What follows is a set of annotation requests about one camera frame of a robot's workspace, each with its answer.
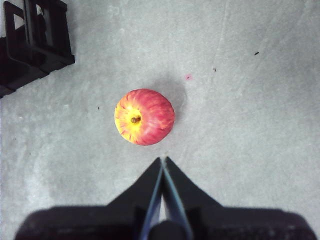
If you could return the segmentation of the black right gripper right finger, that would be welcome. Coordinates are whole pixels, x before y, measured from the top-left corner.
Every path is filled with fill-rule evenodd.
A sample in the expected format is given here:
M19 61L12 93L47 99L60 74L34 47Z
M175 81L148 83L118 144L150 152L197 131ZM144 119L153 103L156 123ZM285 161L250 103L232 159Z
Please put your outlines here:
M276 208L228 207L194 184L169 158L163 160L165 201L170 217L189 240L314 240L300 214Z

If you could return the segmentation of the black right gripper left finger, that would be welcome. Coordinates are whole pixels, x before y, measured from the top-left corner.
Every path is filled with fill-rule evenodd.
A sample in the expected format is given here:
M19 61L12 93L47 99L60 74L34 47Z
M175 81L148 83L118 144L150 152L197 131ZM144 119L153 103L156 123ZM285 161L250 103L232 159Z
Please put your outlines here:
M55 206L37 210L19 227L17 240L139 240L159 208L162 162L157 158L127 190L107 205Z

